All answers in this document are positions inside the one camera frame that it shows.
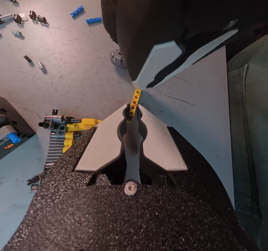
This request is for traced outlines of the yellow lego beam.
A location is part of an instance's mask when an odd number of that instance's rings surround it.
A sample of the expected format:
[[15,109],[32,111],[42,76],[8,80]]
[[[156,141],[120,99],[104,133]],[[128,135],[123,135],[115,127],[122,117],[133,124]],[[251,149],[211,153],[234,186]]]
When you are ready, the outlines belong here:
[[135,90],[135,93],[134,93],[134,96],[133,96],[133,99],[132,99],[132,102],[130,104],[130,111],[129,111],[129,117],[128,117],[128,120],[127,122],[132,122],[133,120],[133,117],[135,115],[135,112],[136,112],[136,107],[138,105],[138,101],[139,101],[139,97],[141,95],[141,90],[139,89],[136,89]]

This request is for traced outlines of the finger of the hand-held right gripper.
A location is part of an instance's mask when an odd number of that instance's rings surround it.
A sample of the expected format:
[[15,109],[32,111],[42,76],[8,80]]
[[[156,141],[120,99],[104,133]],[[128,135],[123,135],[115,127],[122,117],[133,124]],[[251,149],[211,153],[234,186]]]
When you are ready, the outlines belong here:
[[165,80],[177,69],[186,69],[198,60],[210,54],[218,46],[231,38],[238,32],[238,29],[230,29],[222,34],[217,31],[196,34],[189,39],[177,41],[179,47],[183,47],[183,52],[170,64],[161,69],[154,79],[146,85],[146,88],[153,88]]
[[175,41],[154,45],[137,78],[132,81],[136,89],[147,89],[156,75],[182,54],[182,46]]

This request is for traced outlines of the grey lego gear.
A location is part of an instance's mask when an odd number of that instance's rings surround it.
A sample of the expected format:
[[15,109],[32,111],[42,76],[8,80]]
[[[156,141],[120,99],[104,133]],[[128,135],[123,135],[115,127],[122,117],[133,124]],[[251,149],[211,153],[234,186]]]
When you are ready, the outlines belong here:
[[113,50],[110,54],[110,60],[112,64],[116,67],[126,69],[126,64],[123,59],[120,49]]

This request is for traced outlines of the large yellow black lego model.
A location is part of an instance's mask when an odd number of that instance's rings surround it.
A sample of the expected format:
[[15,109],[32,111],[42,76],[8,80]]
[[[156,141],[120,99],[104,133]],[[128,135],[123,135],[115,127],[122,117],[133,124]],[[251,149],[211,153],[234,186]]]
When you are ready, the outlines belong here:
[[36,132],[3,97],[0,97],[0,117],[0,159],[3,159]]

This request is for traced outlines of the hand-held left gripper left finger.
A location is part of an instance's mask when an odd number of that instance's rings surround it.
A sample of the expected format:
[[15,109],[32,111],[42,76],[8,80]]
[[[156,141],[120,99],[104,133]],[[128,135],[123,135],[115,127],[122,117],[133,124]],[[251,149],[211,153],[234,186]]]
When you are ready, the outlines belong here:
[[129,112],[130,104],[124,104],[96,126],[75,171],[96,173],[122,156]]

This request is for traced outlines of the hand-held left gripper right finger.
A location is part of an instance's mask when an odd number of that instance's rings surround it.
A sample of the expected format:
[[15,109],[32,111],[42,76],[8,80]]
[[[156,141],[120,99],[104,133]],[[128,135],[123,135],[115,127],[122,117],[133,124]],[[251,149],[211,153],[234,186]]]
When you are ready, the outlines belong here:
[[143,137],[141,154],[165,172],[188,171],[168,126],[142,105],[137,106],[137,119]]

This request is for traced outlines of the yellow grey lego claw assembly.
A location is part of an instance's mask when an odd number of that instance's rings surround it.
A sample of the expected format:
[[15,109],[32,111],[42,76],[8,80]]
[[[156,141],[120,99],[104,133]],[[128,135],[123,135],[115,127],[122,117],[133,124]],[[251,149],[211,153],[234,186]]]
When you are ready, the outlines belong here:
[[101,120],[83,118],[77,119],[71,116],[59,115],[57,109],[53,109],[51,115],[45,115],[44,120],[38,126],[50,131],[49,146],[43,172],[27,180],[31,187],[31,193],[39,189],[42,179],[54,166],[60,157],[81,138],[85,132],[101,123]]

